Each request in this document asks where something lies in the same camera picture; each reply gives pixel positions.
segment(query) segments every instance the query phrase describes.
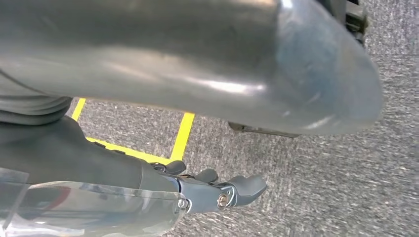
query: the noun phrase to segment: transparent plastic sheet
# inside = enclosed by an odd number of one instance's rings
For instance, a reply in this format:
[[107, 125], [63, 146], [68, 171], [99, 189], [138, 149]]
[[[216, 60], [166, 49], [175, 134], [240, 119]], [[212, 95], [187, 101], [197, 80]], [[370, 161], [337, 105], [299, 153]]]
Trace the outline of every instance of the transparent plastic sheet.
[[[12, 184], [1, 182], [2, 187]], [[185, 213], [178, 207], [184, 199], [179, 193], [78, 182], [20, 185], [26, 190], [13, 204], [4, 237], [155, 237]]]
[[0, 167], [0, 236], [10, 223], [18, 202], [25, 195], [29, 174]]

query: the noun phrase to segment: screw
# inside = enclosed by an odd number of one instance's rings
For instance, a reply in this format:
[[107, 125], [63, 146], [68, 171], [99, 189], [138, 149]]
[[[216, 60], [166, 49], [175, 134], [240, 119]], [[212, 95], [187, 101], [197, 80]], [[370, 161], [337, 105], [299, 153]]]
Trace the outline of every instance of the screw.
[[188, 202], [186, 200], [181, 199], [177, 202], [177, 206], [179, 206], [180, 209], [186, 209], [188, 206]]
[[220, 194], [220, 196], [218, 197], [218, 200], [217, 200], [218, 208], [223, 209], [227, 206], [227, 204], [228, 204], [227, 195], [226, 194]]

